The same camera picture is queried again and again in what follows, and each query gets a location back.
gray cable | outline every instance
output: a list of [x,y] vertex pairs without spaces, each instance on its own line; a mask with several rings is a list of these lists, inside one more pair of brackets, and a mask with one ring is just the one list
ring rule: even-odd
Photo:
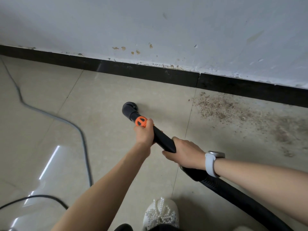
[[9,70],[7,69],[3,59],[0,57],[1,61],[2,61],[2,64],[4,65],[5,69],[6,69],[6,72],[7,74],[9,75],[11,81],[13,82],[14,84],[14,87],[15,89],[17,90],[17,93],[18,93],[18,98],[19,98],[19,101],[21,102],[21,104],[23,104],[25,107],[29,108],[29,109],[32,109],[33,111],[36,111],[36,112],[39,112],[41,114],[44,114],[45,116],[48,116],[50,118],[53,118],[55,120],[58,120],[60,122],[63,122],[65,124],[68,124],[70,125],[71,127],[75,128],[78,130],[79,134],[80,134],[80,137],[81,137],[81,141],[82,141],[82,146],[83,146],[83,152],[84,152],[84,158],[85,158],[85,161],[86,161],[86,168],[87,168],[87,174],[88,174],[88,178],[89,178],[89,185],[90,187],[93,185],[93,179],[92,179],[92,173],[91,173],[91,169],[90,169],[90,163],[89,163],[89,157],[88,157],[88,150],[87,150],[87,142],[86,142],[86,138],[84,136],[84,133],[83,131],[74,123],[64,119],[64,118],[61,118],[61,117],[58,117],[56,115],[53,115],[53,114],[50,114],[44,110],[41,110],[41,109],[38,109],[38,108],[35,108],[31,105],[28,105],[27,103],[24,102],[23,98],[22,98],[22,95],[21,95],[21,92],[20,92],[20,88],[19,86],[17,85],[17,83],[15,82],[15,80],[13,79],[12,75],[10,74]]

pearl decoration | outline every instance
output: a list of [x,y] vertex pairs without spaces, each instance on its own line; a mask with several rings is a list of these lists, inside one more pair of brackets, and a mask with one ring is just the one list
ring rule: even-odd
[[175,225],[175,212],[171,212],[171,209],[168,205],[164,204],[165,199],[163,197],[160,198],[160,204],[158,206],[156,200],[154,199],[154,209],[150,209],[145,213],[148,217],[148,225],[146,225],[146,229],[150,230],[157,225],[160,224],[170,224]]

cable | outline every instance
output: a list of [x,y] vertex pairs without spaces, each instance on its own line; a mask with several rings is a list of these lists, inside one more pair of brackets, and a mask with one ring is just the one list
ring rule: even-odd
[[[56,115],[53,115],[53,114],[50,114],[44,110],[41,110],[41,109],[38,109],[38,108],[35,108],[31,105],[28,105],[27,103],[24,102],[23,100],[23,97],[21,95],[21,91],[20,91],[20,88],[19,86],[17,85],[17,83],[15,82],[15,80],[13,79],[12,75],[10,74],[9,70],[7,69],[7,66],[5,65],[3,59],[0,57],[1,61],[2,61],[2,64],[4,65],[4,68],[8,74],[8,76],[10,77],[11,81],[13,82],[14,84],[14,87],[17,91],[17,94],[18,94],[18,98],[19,98],[19,101],[21,102],[22,105],[24,105],[25,107],[33,110],[33,111],[36,111],[36,112],[39,112],[41,114],[44,114],[45,116],[48,116],[50,118],[53,118],[55,120],[58,120],[58,121],[61,121],[65,124],[68,124],[70,126],[72,126],[73,128],[77,129],[79,134],[80,134],[80,137],[81,137],[81,141],[82,141],[82,146],[83,146],[83,152],[84,152],[84,158],[85,158],[85,163],[86,163],[86,168],[87,168],[87,174],[88,174],[88,179],[89,179],[89,185],[90,187],[93,185],[93,178],[92,178],[92,173],[91,173],[91,168],[90,168],[90,163],[89,163],[89,157],[88,157],[88,150],[87,150],[87,142],[86,142],[86,138],[85,138],[85,135],[83,133],[83,131],[74,123],[64,119],[64,118],[61,118],[61,117],[58,117]],[[38,197],[42,197],[42,198],[48,198],[48,199],[52,199],[52,200],[55,200],[56,202],[58,202],[59,204],[61,204],[66,210],[68,209],[68,206],[66,205],[66,203],[64,203],[61,199],[55,197],[55,196],[51,196],[51,195],[31,195],[31,196],[28,196],[28,197],[24,197],[24,198],[21,198],[21,199],[17,199],[17,200],[14,200],[12,202],[9,202],[3,206],[0,207],[0,210],[11,205],[11,204],[14,204],[14,203],[17,203],[17,202],[20,202],[20,201],[23,201],[23,200],[26,200],[26,199],[30,199],[30,198],[38,198]]]

black vacuum hose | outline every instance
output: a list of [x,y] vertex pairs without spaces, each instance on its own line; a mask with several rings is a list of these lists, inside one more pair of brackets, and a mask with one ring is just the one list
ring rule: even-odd
[[[137,105],[133,102],[127,102],[123,105],[122,113],[131,121],[135,122],[136,118],[141,116],[138,113]],[[176,153],[175,144],[172,139],[163,134],[155,127],[154,140],[168,152]],[[256,221],[260,222],[270,231],[291,231],[292,229],[274,213],[262,206],[256,200],[229,185],[220,178],[214,178],[204,170],[185,168],[181,169],[194,181],[202,183],[204,186],[214,191],[230,203],[234,204]]]

person's right hand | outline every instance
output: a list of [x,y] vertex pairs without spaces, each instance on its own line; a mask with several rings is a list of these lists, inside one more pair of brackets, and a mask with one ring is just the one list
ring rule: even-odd
[[172,138],[176,147],[176,153],[163,151],[163,155],[186,168],[205,170],[205,152],[193,142]]

